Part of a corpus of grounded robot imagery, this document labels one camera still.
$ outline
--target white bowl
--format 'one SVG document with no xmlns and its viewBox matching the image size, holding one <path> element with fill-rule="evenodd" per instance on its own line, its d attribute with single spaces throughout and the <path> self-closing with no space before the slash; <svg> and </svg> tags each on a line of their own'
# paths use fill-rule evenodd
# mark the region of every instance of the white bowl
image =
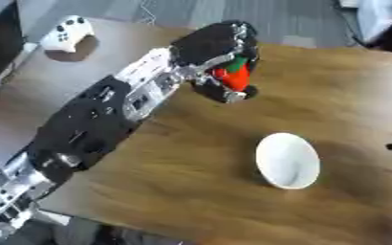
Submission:
<svg viewBox="0 0 392 245">
<path fill-rule="evenodd" d="M 316 181 L 319 157 L 303 138 L 276 133 L 257 146 L 255 161 L 265 179 L 281 189 L 304 189 Z"/>
</svg>

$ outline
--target cable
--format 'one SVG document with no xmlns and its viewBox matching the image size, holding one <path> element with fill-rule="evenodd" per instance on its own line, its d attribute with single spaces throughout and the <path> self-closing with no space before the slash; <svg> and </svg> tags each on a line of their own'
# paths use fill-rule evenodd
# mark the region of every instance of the cable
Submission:
<svg viewBox="0 0 392 245">
<path fill-rule="evenodd" d="M 156 22 L 156 15 L 152 13 L 148 7 L 146 7 L 146 3 L 148 0 L 142 0 L 140 3 L 140 8 L 148 14 L 147 18 L 143 20 L 139 20 L 138 23 L 146 23 L 147 25 L 154 25 Z"/>
<path fill-rule="evenodd" d="M 361 47 L 364 47 L 364 48 L 368 49 L 369 46 L 367 44 L 365 44 L 364 41 L 362 41 L 359 38 L 359 35 L 358 35 L 357 31 L 354 30 L 354 28 L 351 26 L 351 23 L 349 23 L 349 20 L 343 14 L 343 12 L 341 10 L 341 4 L 339 3 L 339 1 L 338 0 L 332 0 L 332 2 L 333 2 L 333 9 L 336 11 L 338 16 L 343 20 L 343 23 L 345 24 L 346 28 L 351 33 L 351 38 L 355 41 L 355 43 L 353 43 L 353 44 L 351 44 L 349 46 L 355 46 L 355 44 L 359 44 Z"/>
</svg>

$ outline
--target white object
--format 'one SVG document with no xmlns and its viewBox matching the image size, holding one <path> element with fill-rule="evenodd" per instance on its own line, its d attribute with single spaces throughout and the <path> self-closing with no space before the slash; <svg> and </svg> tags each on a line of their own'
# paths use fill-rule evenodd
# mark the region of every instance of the white object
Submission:
<svg viewBox="0 0 392 245">
<path fill-rule="evenodd" d="M 27 42 L 21 53 L 9 64 L 9 66 L 0 74 L 0 86 L 6 82 L 8 75 L 12 74 L 36 49 L 38 45 L 35 43 Z"/>
<path fill-rule="evenodd" d="M 339 0 L 343 8 L 358 8 L 361 0 Z"/>
<path fill-rule="evenodd" d="M 95 35 L 89 21 L 78 15 L 65 17 L 41 39 L 41 47 L 48 51 L 74 53 L 76 44 L 87 35 Z"/>
<path fill-rule="evenodd" d="M 376 41 L 392 26 L 392 0 L 362 0 L 358 20 L 363 41 Z"/>
<path fill-rule="evenodd" d="M 265 179 L 281 189 L 304 189 L 318 177 L 320 162 L 314 148 L 289 133 L 264 138 L 256 149 L 256 163 Z"/>
</svg>

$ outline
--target robotic arm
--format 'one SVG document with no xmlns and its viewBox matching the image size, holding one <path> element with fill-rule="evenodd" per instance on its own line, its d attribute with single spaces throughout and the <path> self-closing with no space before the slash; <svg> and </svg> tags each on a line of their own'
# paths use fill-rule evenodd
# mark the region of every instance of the robotic arm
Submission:
<svg viewBox="0 0 392 245">
<path fill-rule="evenodd" d="M 217 23 L 151 50 L 70 100 L 0 168 L 0 241 L 31 219 L 37 200 L 115 150 L 182 83 L 220 102 L 254 96 L 248 76 L 258 58 L 252 25 Z"/>
</svg>

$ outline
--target gray carpet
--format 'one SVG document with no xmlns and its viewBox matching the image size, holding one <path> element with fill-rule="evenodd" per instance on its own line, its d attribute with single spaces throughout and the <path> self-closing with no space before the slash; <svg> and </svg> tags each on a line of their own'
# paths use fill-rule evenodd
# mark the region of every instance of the gray carpet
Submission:
<svg viewBox="0 0 392 245">
<path fill-rule="evenodd" d="M 319 48 L 351 42 L 343 20 L 332 7 L 333 0 L 18 1 L 23 29 L 30 41 L 39 40 L 62 16 L 80 14 L 193 29 L 242 19 L 251 22 L 265 42 Z"/>
</svg>

